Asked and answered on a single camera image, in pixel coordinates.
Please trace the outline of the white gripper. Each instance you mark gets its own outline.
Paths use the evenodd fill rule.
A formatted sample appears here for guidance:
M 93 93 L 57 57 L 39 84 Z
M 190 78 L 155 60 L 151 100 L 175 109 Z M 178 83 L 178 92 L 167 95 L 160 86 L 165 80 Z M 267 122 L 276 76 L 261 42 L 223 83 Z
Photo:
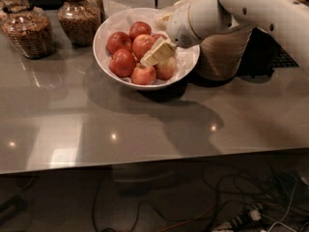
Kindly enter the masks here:
M 141 58 L 140 63 L 145 66 L 154 66 L 163 60 L 175 55 L 176 46 L 190 48 L 201 42 L 196 36 L 189 19 L 190 3 L 176 8 L 172 14 L 168 13 L 154 21 L 154 28 L 165 31 L 169 39 L 158 38 L 154 45 Z

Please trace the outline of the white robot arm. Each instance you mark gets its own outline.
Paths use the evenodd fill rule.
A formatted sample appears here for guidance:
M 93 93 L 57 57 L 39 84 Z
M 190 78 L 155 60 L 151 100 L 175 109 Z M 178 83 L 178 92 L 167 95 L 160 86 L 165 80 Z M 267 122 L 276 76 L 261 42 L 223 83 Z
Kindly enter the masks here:
M 152 66 L 204 39 L 229 34 L 247 25 L 270 34 L 297 62 L 309 70 L 309 7 L 296 0 L 195 0 L 172 9 L 168 38 L 154 44 L 141 63 Z

